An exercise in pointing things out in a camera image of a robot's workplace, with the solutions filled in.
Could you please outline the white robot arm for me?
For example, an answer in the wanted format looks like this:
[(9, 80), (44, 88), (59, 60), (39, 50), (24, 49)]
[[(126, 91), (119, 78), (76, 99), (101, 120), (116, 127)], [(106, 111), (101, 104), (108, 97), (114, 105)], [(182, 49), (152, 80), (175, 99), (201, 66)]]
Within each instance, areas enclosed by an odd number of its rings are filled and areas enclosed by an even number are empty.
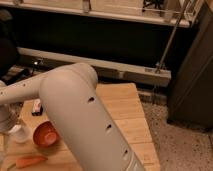
[(96, 94), (97, 83), (90, 65), (65, 65), (0, 86), (0, 105), (40, 99), (83, 171), (145, 171)]

